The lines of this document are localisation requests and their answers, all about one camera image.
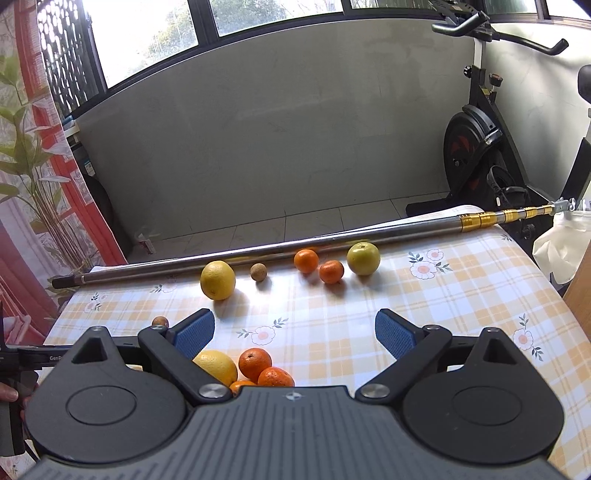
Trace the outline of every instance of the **black knob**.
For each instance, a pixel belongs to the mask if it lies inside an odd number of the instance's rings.
[[[491,85],[493,87],[500,87],[501,83],[503,83],[503,77],[500,75],[497,75],[496,73],[491,73],[488,76],[488,79],[490,80]]]
[[[525,225],[521,231],[521,236],[524,240],[531,240],[535,237],[535,226],[532,223]]]

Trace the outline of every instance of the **tablecloth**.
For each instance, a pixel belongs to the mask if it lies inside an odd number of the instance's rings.
[[[478,211],[463,206],[423,218]],[[334,286],[324,285],[316,274],[302,276],[291,261],[268,264],[269,277],[261,284],[250,279],[248,268],[236,268],[236,291],[220,302],[204,296],[198,274],[83,287],[46,343],[75,342],[92,325],[105,325],[112,335],[134,335],[155,316],[173,325],[205,307],[216,317],[207,348],[237,361],[245,349],[260,346],[297,385],[340,384],[353,393],[395,361],[375,339],[374,318],[381,308],[419,326],[440,324],[455,335],[478,335],[485,326],[497,326],[564,407],[564,429],[550,461],[569,478],[585,479],[591,473],[591,344],[511,237],[496,226],[393,243],[380,251],[374,275],[361,279],[345,268]],[[345,263],[345,256],[332,253],[321,261],[330,257]]]

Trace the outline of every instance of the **wall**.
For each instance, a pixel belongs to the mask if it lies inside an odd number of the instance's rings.
[[[485,66],[503,78],[497,105],[521,155],[530,182],[554,197],[562,192],[589,127],[577,91],[579,69],[591,63],[591,30],[547,24],[495,24],[499,31],[552,46],[570,46],[549,57],[509,42],[487,46]]]
[[[78,119],[130,234],[441,192],[473,41],[432,21],[293,28],[160,71]]]

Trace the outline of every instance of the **exercise bike flywheel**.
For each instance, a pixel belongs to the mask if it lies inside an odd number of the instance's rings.
[[[481,125],[470,115],[461,112],[452,117],[443,140],[443,164],[450,186],[456,184],[464,169],[469,167],[474,152],[485,136]],[[486,175],[493,165],[505,168],[503,156],[495,147],[482,156],[468,181],[457,192],[461,202],[479,206],[483,210],[496,208],[495,196],[486,182]]]

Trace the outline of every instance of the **tiled floor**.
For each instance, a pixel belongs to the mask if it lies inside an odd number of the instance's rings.
[[[440,199],[446,195],[447,193],[434,193],[383,200],[381,202],[362,203],[179,236],[155,241],[156,253],[154,255],[148,255],[138,245],[127,260],[130,263],[149,262],[342,232],[389,220],[406,218],[405,208],[407,204]]]

